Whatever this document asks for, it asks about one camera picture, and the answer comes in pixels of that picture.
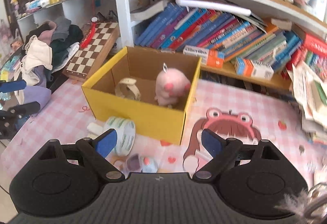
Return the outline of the white orange small box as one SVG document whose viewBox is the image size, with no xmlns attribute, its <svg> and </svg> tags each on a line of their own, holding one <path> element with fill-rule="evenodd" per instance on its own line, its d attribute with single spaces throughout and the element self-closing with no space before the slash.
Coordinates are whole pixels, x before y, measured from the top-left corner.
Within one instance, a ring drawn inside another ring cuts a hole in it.
<svg viewBox="0 0 327 224">
<path fill-rule="evenodd" d="M 271 80 L 274 75 L 274 70 L 269 64 L 257 60 L 236 58 L 234 69 L 237 75 L 257 79 Z"/>
</svg>

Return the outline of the pile of clothes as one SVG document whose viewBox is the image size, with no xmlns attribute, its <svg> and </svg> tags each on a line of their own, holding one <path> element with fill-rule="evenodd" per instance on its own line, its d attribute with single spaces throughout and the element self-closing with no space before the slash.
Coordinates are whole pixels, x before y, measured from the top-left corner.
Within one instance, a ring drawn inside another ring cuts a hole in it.
<svg viewBox="0 0 327 224">
<path fill-rule="evenodd" d="M 14 92 L 19 105 L 37 102 L 44 108 L 52 95 L 47 88 L 52 73 L 67 64 L 83 37 L 82 30 L 64 17 L 47 20 L 29 32 L 22 48 L 23 57 L 14 73 L 15 81 L 26 83 L 25 88 Z"/>
</svg>

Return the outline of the white eraser block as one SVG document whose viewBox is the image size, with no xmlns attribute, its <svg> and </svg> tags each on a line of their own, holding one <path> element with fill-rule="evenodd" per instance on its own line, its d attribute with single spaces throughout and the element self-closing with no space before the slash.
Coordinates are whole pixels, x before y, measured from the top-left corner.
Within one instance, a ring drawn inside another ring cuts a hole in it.
<svg viewBox="0 0 327 224">
<path fill-rule="evenodd" d="M 87 126 L 87 131 L 89 133 L 91 133 L 91 134 L 99 136 L 103 132 L 103 127 L 101 125 L 99 125 L 99 124 L 96 124 L 96 123 L 92 122 Z"/>
</svg>

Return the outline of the yellow cardboard box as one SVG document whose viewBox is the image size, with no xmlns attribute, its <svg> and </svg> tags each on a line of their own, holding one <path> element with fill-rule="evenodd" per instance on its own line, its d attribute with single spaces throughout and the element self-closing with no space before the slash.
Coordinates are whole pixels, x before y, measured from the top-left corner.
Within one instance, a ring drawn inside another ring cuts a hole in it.
<svg viewBox="0 0 327 224">
<path fill-rule="evenodd" d="M 179 69 L 191 82 L 190 90 L 173 108 L 155 101 L 156 78 L 164 65 Z M 104 122 L 112 116 L 130 119 L 136 124 L 136 133 L 179 145 L 200 68 L 201 60 L 196 56 L 124 47 L 82 85 L 82 90 L 97 120 Z M 136 80 L 140 101 L 115 95 L 118 82 L 126 77 Z"/>
</svg>

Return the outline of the grey toy car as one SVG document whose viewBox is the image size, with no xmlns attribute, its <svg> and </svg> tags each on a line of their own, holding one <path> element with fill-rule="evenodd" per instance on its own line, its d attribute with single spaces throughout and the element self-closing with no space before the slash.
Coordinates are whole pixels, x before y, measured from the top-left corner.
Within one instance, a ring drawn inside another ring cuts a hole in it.
<svg viewBox="0 0 327 224">
<path fill-rule="evenodd" d="M 127 159 L 126 167 L 128 172 L 135 173 L 157 173 L 159 168 L 154 158 L 138 154 L 134 154 Z"/>
</svg>

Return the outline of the white orange box on shelf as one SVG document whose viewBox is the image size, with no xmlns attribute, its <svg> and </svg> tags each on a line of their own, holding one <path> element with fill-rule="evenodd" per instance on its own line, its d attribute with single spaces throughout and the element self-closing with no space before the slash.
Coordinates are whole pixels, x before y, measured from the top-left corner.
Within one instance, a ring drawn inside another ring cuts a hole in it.
<svg viewBox="0 0 327 224">
<path fill-rule="evenodd" d="M 202 65 L 212 68 L 222 68 L 224 64 L 224 54 L 216 50 L 186 45 L 183 54 L 200 57 Z"/>
</svg>

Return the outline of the red tassel charm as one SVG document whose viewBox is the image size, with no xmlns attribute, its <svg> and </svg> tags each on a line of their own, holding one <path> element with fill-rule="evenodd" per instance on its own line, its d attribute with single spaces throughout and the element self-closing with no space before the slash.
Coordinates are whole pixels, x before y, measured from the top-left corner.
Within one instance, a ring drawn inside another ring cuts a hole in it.
<svg viewBox="0 0 327 224">
<path fill-rule="evenodd" d="M 91 39 L 93 38 L 93 35 L 95 34 L 95 29 L 96 29 L 97 22 L 98 22 L 97 17 L 91 18 L 90 30 L 89 30 L 87 36 L 80 43 L 80 48 L 81 49 L 85 49 L 88 46 L 88 44 L 90 43 Z"/>
</svg>

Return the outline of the clear tape roll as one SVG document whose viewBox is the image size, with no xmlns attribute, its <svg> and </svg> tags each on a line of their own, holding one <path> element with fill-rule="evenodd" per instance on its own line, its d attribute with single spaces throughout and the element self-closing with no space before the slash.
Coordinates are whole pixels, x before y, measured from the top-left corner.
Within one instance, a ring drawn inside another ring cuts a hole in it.
<svg viewBox="0 0 327 224">
<path fill-rule="evenodd" d="M 126 157 L 130 154 L 135 141 L 136 127 L 130 119 L 121 117 L 110 117 L 103 126 L 103 131 L 114 129 L 117 133 L 117 144 L 114 148 L 119 157 Z"/>
</svg>

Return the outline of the pink plush pig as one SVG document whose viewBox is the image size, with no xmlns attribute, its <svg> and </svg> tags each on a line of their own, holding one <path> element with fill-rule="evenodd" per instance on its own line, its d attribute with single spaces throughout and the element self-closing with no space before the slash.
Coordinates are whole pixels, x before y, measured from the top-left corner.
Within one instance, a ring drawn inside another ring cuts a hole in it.
<svg viewBox="0 0 327 224">
<path fill-rule="evenodd" d="M 190 87 L 191 82 L 182 71 L 163 63 L 162 71 L 156 78 L 155 100 L 159 106 L 172 108 L 189 92 Z"/>
</svg>

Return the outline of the stack of papers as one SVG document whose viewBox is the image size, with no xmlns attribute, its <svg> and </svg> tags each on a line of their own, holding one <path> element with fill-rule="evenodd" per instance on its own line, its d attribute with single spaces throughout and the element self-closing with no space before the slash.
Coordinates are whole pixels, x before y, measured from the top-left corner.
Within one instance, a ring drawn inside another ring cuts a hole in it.
<svg viewBox="0 0 327 224">
<path fill-rule="evenodd" d="M 289 76 L 302 130 L 310 142 L 326 145 L 326 83 L 303 61 L 292 66 Z"/>
</svg>

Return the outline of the wooden chessboard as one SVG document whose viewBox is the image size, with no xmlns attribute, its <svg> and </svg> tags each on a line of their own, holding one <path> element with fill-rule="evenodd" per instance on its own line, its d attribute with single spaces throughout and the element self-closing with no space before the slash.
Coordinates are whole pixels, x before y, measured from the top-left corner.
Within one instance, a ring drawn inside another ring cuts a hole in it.
<svg viewBox="0 0 327 224">
<path fill-rule="evenodd" d="M 87 45 L 79 49 L 68 62 L 63 74 L 70 79 L 85 82 L 104 63 L 120 36 L 118 22 L 103 22 L 95 25 L 92 38 L 87 36 Z"/>
</svg>

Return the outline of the row of colourful books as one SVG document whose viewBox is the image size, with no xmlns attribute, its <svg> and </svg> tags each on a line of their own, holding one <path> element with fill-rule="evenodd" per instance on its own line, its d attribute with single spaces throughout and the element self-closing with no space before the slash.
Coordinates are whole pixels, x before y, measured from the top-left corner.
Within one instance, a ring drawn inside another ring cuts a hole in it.
<svg viewBox="0 0 327 224">
<path fill-rule="evenodd" d="M 292 22 L 262 20 L 229 2 L 160 0 L 131 18 L 149 21 L 135 45 L 182 53 L 186 45 L 216 50 L 224 54 L 224 64 L 233 66 L 236 58 L 257 60 L 278 74 L 302 59 L 316 65 L 326 57 L 326 44 Z"/>
</svg>

